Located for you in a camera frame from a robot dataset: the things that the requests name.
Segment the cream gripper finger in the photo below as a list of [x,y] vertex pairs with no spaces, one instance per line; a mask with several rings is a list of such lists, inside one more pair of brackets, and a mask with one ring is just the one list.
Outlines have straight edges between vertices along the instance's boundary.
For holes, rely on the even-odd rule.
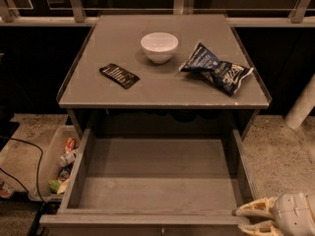
[[284,236],[272,220],[256,224],[239,224],[238,228],[249,236]]
[[273,219],[272,209],[277,200],[277,197],[261,198],[240,206],[233,214],[236,216],[260,216]]

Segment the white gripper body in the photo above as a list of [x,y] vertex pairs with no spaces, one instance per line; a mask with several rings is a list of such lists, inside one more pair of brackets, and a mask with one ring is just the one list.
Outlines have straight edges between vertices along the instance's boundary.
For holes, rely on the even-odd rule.
[[283,194],[272,208],[284,236],[315,236],[315,194]]

